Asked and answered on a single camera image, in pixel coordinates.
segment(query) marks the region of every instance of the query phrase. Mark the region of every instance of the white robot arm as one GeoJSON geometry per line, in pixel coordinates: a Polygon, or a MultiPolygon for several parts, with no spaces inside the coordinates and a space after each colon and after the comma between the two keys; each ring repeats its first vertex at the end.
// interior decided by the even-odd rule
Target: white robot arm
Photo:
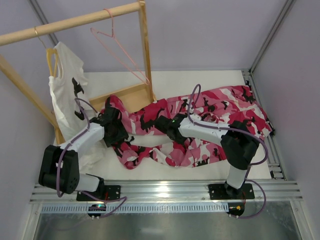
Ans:
{"type": "MultiPolygon", "coordinates": [[[[97,141],[104,139],[106,145],[110,147],[113,143],[128,138],[128,133],[118,116],[119,110],[108,107],[104,114],[90,120],[90,127],[86,133],[83,134],[83,131],[81,131],[79,133],[81,136],[75,136],[73,140],[59,146],[48,146],[43,156],[39,183],[56,189],[56,165],[60,155],[67,148],[61,168],[60,190],[67,194],[74,191],[99,191],[103,179],[93,175],[80,174],[78,159],[97,141]]],[[[191,115],[191,118],[193,121],[201,121],[200,117],[196,115],[191,115]]],[[[201,124],[214,126],[218,129],[198,126],[191,122],[185,114],[177,114],[173,119],[160,116],[155,123],[155,127],[177,143],[183,144],[187,138],[197,138],[222,146],[230,163],[225,188],[228,195],[234,197],[241,192],[246,172],[253,156],[256,154],[259,143],[245,134],[219,129],[233,127],[248,132],[245,124],[241,122],[229,125],[201,121],[201,124]]]]}

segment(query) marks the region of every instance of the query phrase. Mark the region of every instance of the clothes hanger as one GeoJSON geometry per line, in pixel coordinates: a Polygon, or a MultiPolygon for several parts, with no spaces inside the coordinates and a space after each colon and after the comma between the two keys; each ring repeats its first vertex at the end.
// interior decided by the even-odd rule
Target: clothes hanger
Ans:
{"type": "Polygon", "coordinates": [[[38,32],[37,32],[37,29],[36,27],[34,27],[34,32],[35,34],[37,35],[38,39],[40,40],[40,42],[42,43],[42,45],[44,46],[45,48],[45,51],[46,51],[46,61],[48,63],[48,67],[49,67],[49,72],[50,72],[50,76],[53,76],[54,78],[56,77],[56,74],[57,74],[57,66],[58,66],[58,59],[59,59],[59,56],[58,56],[58,51],[57,49],[55,48],[47,48],[44,41],[41,40],[41,38],[38,36],[38,32]],[[52,55],[55,55],[55,63],[54,63],[54,71],[52,69],[52,62],[51,62],[51,58],[52,58],[52,55]]]}
{"type": "Polygon", "coordinates": [[[146,85],[149,85],[150,84],[150,81],[149,79],[147,78],[147,76],[139,69],[139,67],[137,66],[137,64],[135,63],[135,61],[129,56],[129,54],[126,52],[126,50],[124,49],[124,47],[120,44],[120,42],[118,41],[117,37],[116,37],[116,34],[115,34],[115,27],[114,27],[114,17],[113,15],[111,14],[110,10],[105,8],[104,10],[106,10],[110,16],[111,16],[111,26],[112,26],[112,29],[111,29],[111,34],[107,34],[107,33],[104,33],[102,31],[98,31],[96,30],[94,27],[91,27],[90,28],[90,31],[91,33],[93,34],[93,36],[102,44],[102,46],[120,63],[122,64],[126,69],[128,69],[133,75],[135,75],[141,82],[143,82],[144,84],[146,85]],[[136,71],[138,71],[142,76],[143,78],[139,77],[135,72],[133,72],[133,70],[128,67],[124,62],[122,62],[118,57],[117,55],[99,38],[98,34],[102,34],[104,36],[107,36],[109,38],[112,38],[114,39],[114,41],[116,42],[116,44],[120,47],[120,49],[123,51],[123,53],[129,58],[130,62],[134,65],[134,68],[136,71]]]}

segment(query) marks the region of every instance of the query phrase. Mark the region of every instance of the clothes rack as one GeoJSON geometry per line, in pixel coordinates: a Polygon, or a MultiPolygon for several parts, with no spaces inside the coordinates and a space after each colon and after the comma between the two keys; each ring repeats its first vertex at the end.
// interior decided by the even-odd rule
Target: clothes rack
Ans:
{"type": "MultiPolygon", "coordinates": [[[[120,99],[128,99],[129,104],[127,107],[132,111],[137,111],[146,105],[152,103],[156,96],[153,94],[152,89],[152,76],[151,76],[151,63],[149,53],[149,39],[148,39],[148,25],[146,15],[146,3],[143,0],[121,5],[109,9],[112,16],[121,16],[134,12],[139,13],[139,25],[141,34],[142,53],[144,61],[145,76],[149,79],[149,84],[135,84],[125,87],[113,92],[100,95],[90,99],[90,103],[97,109],[101,109],[104,102],[110,95],[116,95],[120,99]]],[[[101,10],[81,16],[72,17],[69,19],[48,23],[28,29],[7,33],[0,35],[0,46],[17,43],[27,39],[37,38],[39,36],[52,34],[62,30],[75,28],[78,26],[91,24],[94,22],[102,21],[111,18],[106,10],[101,10]]],[[[8,79],[41,111],[46,119],[53,125],[55,130],[56,141],[58,144],[64,142],[61,131],[56,121],[55,114],[41,101],[37,94],[26,84],[23,78],[15,71],[7,60],[0,55],[0,69],[7,76],[8,79]]]]}

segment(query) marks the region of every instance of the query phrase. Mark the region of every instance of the pink camouflage pants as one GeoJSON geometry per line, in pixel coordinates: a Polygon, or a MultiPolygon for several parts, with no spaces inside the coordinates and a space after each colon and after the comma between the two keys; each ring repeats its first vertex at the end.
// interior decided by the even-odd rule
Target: pink camouflage pants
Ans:
{"type": "MultiPolygon", "coordinates": [[[[154,126],[156,119],[159,116],[172,119],[178,113],[186,113],[189,98],[190,95],[160,99],[133,113],[126,111],[115,95],[106,100],[106,105],[120,110],[121,121],[128,133],[163,135],[154,126]]],[[[228,124],[245,122],[248,130],[262,140],[272,131],[266,113],[258,106],[248,86],[225,86],[203,91],[192,107],[191,112],[201,116],[203,121],[228,124]]],[[[184,144],[169,142],[154,147],[137,146],[125,140],[113,145],[113,149],[127,169],[136,168],[147,157],[172,167],[191,168],[226,159],[221,146],[191,137],[184,144]]]]}

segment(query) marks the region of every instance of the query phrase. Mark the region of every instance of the metal floor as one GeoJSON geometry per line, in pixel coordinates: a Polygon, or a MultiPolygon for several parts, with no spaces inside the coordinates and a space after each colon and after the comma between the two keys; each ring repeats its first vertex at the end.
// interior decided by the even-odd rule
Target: metal floor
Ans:
{"type": "MultiPolygon", "coordinates": [[[[262,202],[247,202],[246,215],[262,202]]],[[[267,202],[252,219],[219,213],[117,214],[91,220],[86,214],[41,214],[34,240],[301,240],[290,202],[267,202]]]]}

